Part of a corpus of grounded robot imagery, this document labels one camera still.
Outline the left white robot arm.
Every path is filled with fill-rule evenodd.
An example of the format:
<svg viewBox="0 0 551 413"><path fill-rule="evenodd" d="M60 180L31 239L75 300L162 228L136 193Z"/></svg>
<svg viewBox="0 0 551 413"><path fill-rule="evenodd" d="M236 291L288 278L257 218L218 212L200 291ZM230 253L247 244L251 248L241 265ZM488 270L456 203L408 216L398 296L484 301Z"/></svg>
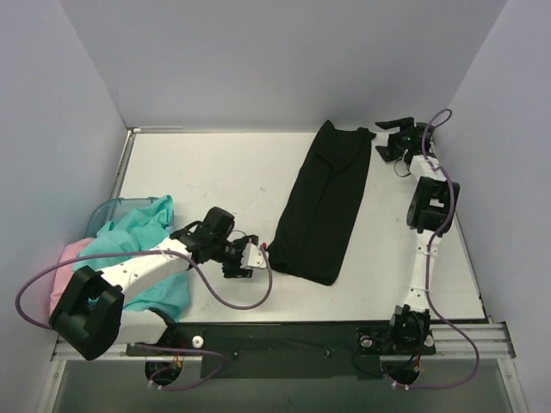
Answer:
<svg viewBox="0 0 551 413"><path fill-rule="evenodd" d="M203 220L172 232L146 251L94 270L75 271L49 318L50 326L87 361L115 344L147 344L157 354L175 348L175 321L152 306L129 311L131 299L162 280L204 262L220 264L227 278L247 278L266 269L266 252L256 235L231 239L234 216L213 207Z"/></svg>

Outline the black t shirt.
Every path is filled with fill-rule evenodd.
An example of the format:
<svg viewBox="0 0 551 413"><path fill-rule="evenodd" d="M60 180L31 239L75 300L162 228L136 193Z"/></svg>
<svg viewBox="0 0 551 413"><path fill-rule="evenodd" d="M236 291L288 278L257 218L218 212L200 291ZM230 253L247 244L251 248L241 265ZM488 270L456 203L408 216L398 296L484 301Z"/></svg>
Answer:
<svg viewBox="0 0 551 413"><path fill-rule="evenodd" d="M278 273L335 283L362 204L375 134L326 121L300 167L268 247Z"/></svg>

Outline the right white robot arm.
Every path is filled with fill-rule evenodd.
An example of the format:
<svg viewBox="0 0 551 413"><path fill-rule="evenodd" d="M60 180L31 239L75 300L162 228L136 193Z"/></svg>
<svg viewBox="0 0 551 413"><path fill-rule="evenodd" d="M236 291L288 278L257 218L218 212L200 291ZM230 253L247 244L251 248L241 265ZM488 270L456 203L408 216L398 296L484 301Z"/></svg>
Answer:
<svg viewBox="0 0 551 413"><path fill-rule="evenodd" d="M403 302L384 331L384 341L394 352L404 352L412 344L425 345L430 334L430 282L442 237L452 225L460 185L431 149L434 131L443 123L417 122L411 116L378 121L385 131L393 129L387 144L376 150L386 163L401 161L406 176L416 179L416 187L406 213L406 225L415 236L412 277Z"/></svg>

